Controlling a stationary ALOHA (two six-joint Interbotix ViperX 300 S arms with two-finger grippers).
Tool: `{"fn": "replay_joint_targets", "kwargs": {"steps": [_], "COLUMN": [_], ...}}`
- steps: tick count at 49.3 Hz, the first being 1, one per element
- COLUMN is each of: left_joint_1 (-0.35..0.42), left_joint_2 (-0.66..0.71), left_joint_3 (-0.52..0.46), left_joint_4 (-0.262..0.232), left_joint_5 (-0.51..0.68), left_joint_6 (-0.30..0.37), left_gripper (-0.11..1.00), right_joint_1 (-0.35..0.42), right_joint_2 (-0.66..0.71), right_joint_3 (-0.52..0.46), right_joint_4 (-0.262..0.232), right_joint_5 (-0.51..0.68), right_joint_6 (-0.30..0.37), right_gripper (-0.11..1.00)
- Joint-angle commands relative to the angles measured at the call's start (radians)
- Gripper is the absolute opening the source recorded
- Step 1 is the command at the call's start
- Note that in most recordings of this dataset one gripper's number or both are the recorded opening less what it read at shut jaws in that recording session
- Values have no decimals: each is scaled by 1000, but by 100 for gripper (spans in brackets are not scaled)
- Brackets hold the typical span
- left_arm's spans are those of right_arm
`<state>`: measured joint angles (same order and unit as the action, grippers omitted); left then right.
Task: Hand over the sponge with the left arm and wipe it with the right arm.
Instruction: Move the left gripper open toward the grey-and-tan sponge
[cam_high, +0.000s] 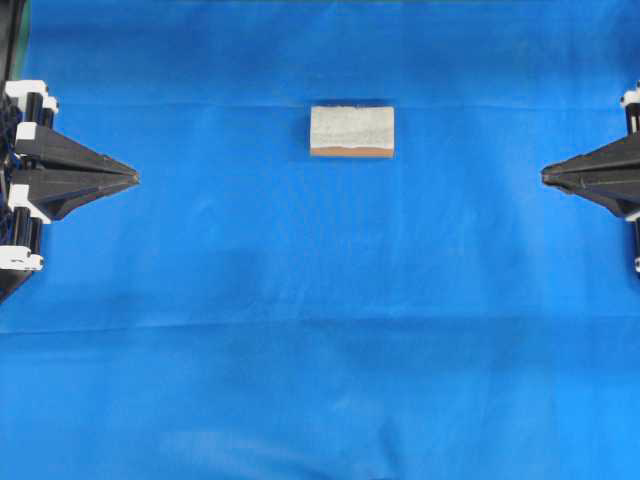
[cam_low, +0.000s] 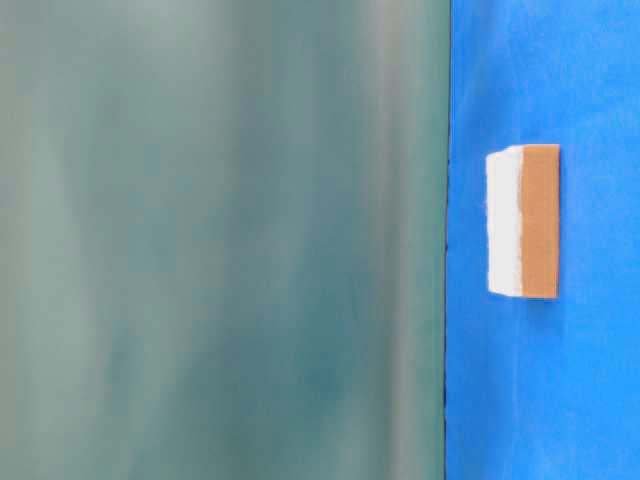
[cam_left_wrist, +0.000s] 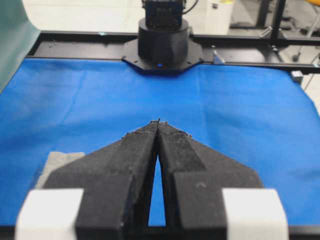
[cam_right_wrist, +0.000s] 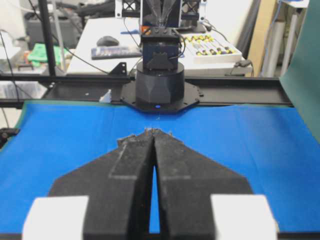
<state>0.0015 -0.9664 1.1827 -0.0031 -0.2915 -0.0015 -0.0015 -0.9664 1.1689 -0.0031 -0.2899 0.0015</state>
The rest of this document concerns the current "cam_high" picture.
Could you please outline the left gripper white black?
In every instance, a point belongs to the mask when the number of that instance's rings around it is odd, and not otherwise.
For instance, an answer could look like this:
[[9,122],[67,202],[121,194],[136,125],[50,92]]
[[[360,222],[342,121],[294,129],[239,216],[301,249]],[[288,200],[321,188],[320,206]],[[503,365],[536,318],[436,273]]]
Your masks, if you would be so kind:
[[[17,110],[18,121],[9,130],[9,160],[1,174],[2,198],[9,213],[8,238],[1,242],[1,268],[32,273],[44,266],[41,239],[45,225],[136,186],[139,174],[48,128],[58,113],[58,101],[49,95],[45,82],[8,81],[3,94]],[[27,140],[27,158],[17,152],[20,140]],[[36,170],[29,160],[47,170]]]

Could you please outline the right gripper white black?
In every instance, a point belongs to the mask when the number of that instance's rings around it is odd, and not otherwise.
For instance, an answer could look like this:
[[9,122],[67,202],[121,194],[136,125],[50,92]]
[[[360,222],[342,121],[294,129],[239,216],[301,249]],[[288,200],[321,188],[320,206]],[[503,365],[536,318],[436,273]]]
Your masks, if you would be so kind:
[[616,197],[613,193],[601,193],[593,188],[572,184],[559,178],[561,175],[614,171],[639,166],[639,84],[624,93],[620,100],[626,118],[627,135],[592,152],[577,155],[566,161],[544,167],[542,183],[569,195],[577,195],[609,210],[618,218],[626,218],[633,225],[634,268],[640,272],[639,201]]

